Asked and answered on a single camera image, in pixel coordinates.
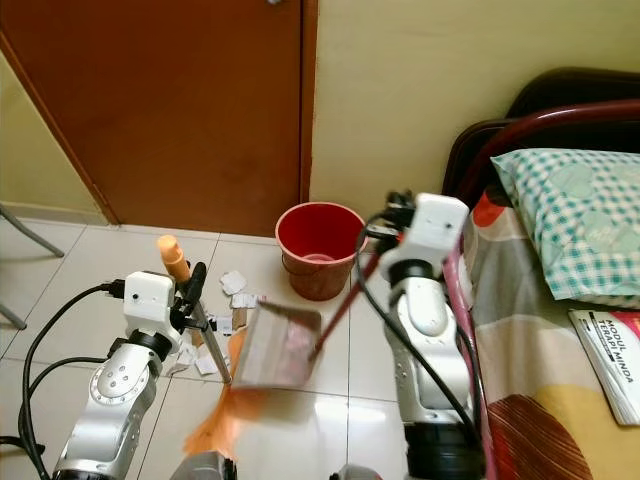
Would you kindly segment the grey dustpan with red handle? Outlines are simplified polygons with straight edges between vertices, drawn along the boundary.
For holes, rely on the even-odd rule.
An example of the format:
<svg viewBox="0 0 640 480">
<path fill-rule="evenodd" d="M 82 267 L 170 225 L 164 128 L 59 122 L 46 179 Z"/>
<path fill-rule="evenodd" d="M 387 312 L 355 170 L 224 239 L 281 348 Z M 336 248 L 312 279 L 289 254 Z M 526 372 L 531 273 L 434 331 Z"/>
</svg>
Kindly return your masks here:
<svg viewBox="0 0 640 480">
<path fill-rule="evenodd" d="M 274 244 L 242 244 L 228 257 L 225 269 L 237 270 L 247 280 L 247 293 L 260 298 L 252 308 L 247 326 L 234 339 L 239 342 L 232 361 L 230 385 L 236 389 L 317 390 L 334 393 L 328 380 L 314 379 L 315 372 L 326 376 L 330 355 L 311 356 L 315 342 L 328 326 L 335 330 L 329 346 L 343 348 L 348 310 L 340 308 L 352 291 L 352 276 L 340 280 L 343 291 L 333 300 L 314 302 L 293 292 L 282 266 L 282 251 Z"/>
</svg>

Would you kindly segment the orange bristle broom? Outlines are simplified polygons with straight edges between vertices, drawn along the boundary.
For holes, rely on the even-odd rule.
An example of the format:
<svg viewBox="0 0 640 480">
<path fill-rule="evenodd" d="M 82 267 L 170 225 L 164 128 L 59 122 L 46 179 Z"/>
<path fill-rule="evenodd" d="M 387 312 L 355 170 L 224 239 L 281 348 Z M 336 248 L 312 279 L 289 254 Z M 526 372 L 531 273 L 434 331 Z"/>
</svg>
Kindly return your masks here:
<svg viewBox="0 0 640 480">
<path fill-rule="evenodd" d="M 195 294 L 187 292 L 193 285 L 193 274 L 186 255 L 178 244 L 178 239 L 174 236 L 161 236 L 156 239 L 156 247 L 160 252 L 166 273 L 173 276 L 186 300 L 196 302 L 195 315 L 205 320 L 207 315 L 204 305 L 200 300 L 196 300 Z M 223 349 L 218 340 L 214 338 L 214 329 L 210 323 L 205 323 L 202 329 L 196 329 L 193 338 L 196 339 L 196 346 L 202 346 L 210 353 L 221 379 L 224 380 L 224 385 L 214 411 L 187 436 L 184 451 L 188 454 L 205 451 L 219 452 L 230 460 L 236 460 L 237 439 L 241 438 L 243 430 L 251 422 L 261 419 L 269 394 L 261 390 L 230 387 L 232 369 L 223 355 Z"/>
</svg>

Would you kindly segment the red plastic bucket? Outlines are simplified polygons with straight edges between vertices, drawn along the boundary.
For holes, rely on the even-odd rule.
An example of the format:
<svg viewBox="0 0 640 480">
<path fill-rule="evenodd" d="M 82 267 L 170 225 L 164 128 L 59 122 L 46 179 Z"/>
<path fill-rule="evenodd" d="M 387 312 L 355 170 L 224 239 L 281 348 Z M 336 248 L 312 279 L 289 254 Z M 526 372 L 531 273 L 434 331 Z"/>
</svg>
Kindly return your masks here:
<svg viewBox="0 0 640 480">
<path fill-rule="evenodd" d="M 364 219 L 355 210 L 332 202 L 285 210 L 276 220 L 274 236 L 294 293 L 316 302 L 337 297 L 364 248 L 358 242 L 362 229 Z"/>
</svg>

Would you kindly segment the grey left robot foot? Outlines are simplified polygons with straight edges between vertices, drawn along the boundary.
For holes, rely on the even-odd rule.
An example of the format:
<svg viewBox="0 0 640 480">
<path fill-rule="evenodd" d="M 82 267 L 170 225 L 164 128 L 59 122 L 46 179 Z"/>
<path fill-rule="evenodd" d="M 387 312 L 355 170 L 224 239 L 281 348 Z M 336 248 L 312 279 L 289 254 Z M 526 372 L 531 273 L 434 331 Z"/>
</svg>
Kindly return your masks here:
<svg viewBox="0 0 640 480">
<path fill-rule="evenodd" d="M 170 480 L 238 480 L 236 462 L 215 451 L 184 458 Z"/>
</svg>

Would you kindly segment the grey robot foot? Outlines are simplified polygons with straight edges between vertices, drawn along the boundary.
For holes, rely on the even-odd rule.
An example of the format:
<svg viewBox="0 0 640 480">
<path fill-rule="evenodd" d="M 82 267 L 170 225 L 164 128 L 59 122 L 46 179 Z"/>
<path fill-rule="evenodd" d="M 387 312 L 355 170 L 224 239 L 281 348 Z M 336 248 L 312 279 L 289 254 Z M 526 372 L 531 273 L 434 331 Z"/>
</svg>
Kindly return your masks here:
<svg viewBox="0 0 640 480">
<path fill-rule="evenodd" d="M 348 463 L 330 476 L 329 480 L 384 480 L 384 477 L 374 468 Z"/>
<path fill-rule="evenodd" d="M 238 480 L 236 462 L 215 451 L 184 458 L 170 480 Z"/>
</svg>

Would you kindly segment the grey metal chair leg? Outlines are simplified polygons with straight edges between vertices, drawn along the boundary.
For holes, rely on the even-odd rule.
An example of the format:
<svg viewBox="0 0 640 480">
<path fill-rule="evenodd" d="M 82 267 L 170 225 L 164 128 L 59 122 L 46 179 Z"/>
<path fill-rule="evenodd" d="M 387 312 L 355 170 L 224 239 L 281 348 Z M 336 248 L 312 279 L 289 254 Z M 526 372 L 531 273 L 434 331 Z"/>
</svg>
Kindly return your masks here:
<svg viewBox="0 0 640 480">
<path fill-rule="evenodd" d="M 61 251 L 60 248 L 56 247 L 54 243 L 47 241 L 47 239 L 40 236 L 40 234 L 37 234 L 35 230 L 29 229 L 17 215 L 14 215 L 13 212 L 6 209 L 4 205 L 1 205 L 0 207 L 0 214 L 3 215 L 3 218 L 8 221 L 10 225 L 13 225 L 19 233 L 22 233 L 23 236 L 31 239 L 31 241 L 36 244 L 40 244 L 40 246 L 44 247 L 46 251 L 49 251 L 52 256 L 58 257 L 58 259 L 65 256 L 65 253 Z"/>
<path fill-rule="evenodd" d="M 27 328 L 26 320 L 22 316 L 15 314 L 13 310 L 10 310 L 8 306 L 0 306 L 0 314 L 5 320 L 8 320 L 10 324 L 17 330 L 24 330 Z"/>
</svg>

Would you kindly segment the green checkered pillow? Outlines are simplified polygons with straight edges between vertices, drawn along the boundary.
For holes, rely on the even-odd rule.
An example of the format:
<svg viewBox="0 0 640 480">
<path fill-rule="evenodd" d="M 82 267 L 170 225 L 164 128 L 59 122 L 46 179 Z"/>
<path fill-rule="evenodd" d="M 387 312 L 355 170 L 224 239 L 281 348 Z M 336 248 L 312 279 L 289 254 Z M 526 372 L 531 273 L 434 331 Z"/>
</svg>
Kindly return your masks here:
<svg viewBox="0 0 640 480">
<path fill-rule="evenodd" d="M 556 300 L 640 308 L 640 154 L 521 148 L 492 165 Z"/>
</svg>

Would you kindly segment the brown wooden door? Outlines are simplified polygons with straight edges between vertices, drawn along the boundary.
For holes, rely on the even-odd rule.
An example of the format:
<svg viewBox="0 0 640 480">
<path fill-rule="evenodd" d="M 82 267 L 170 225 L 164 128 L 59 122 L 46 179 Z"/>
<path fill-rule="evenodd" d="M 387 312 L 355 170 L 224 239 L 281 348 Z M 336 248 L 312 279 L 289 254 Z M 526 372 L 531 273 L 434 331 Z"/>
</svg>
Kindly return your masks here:
<svg viewBox="0 0 640 480">
<path fill-rule="evenodd" d="M 270 236 L 310 187 L 319 3 L 0 0 L 0 40 L 109 220 Z"/>
</svg>

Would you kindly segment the dark maroon bed headboard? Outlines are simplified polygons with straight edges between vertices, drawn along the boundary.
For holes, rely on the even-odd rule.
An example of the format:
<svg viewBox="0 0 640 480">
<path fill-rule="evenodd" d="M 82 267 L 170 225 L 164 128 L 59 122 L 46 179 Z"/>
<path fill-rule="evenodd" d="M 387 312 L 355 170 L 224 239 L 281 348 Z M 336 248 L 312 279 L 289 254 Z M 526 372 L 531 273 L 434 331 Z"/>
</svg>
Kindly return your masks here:
<svg viewBox="0 0 640 480">
<path fill-rule="evenodd" d="M 640 100 L 640 73 L 586 67 L 562 67 L 541 73 L 517 93 L 506 116 L 472 124 L 458 134 L 445 166 L 443 195 L 461 198 L 470 206 L 485 191 L 498 200 L 497 173 L 480 157 L 486 143 L 507 125 L 543 111 L 622 100 Z M 640 119 L 552 125 L 518 138 L 509 150 L 518 148 L 580 148 L 640 154 Z"/>
</svg>

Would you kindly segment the bed with patterned sheet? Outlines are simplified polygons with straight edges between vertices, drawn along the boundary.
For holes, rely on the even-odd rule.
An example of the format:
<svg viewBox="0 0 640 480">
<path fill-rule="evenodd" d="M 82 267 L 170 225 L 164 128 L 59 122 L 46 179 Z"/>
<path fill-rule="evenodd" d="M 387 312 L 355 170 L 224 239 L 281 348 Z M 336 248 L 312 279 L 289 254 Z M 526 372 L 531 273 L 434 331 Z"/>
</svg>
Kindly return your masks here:
<svg viewBox="0 0 640 480">
<path fill-rule="evenodd" d="M 554 300 L 507 198 L 477 202 L 462 264 L 494 479 L 640 480 L 640 426 L 614 420 L 571 325 L 584 303 Z"/>
</svg>

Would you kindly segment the grey right robot foot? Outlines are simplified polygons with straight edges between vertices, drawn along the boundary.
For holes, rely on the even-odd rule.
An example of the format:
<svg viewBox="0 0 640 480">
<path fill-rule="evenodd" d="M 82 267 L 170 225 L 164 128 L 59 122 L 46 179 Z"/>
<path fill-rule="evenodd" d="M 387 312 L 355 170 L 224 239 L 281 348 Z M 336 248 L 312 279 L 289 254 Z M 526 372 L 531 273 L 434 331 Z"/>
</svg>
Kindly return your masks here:
<svg viewBox="0 0 640 480">
<path fill-rule="evenodd" d="M 384 477 L 374 468 L 348 463 L 330 476 L 329 480 L 384 480 Z"/>
</svg>

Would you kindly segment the white and red book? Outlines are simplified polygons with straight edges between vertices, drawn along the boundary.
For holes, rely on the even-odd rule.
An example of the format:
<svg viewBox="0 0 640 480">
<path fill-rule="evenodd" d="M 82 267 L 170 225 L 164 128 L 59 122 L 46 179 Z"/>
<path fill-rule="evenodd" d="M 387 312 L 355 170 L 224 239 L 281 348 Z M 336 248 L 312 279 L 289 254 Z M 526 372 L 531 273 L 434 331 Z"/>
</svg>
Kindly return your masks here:
<svg viewBox="0 0 640 480">
<path fill-rule="evenodd" d="M 618 425 L 640 428 L 640 312 L 570 310 Z"/>
</svg>

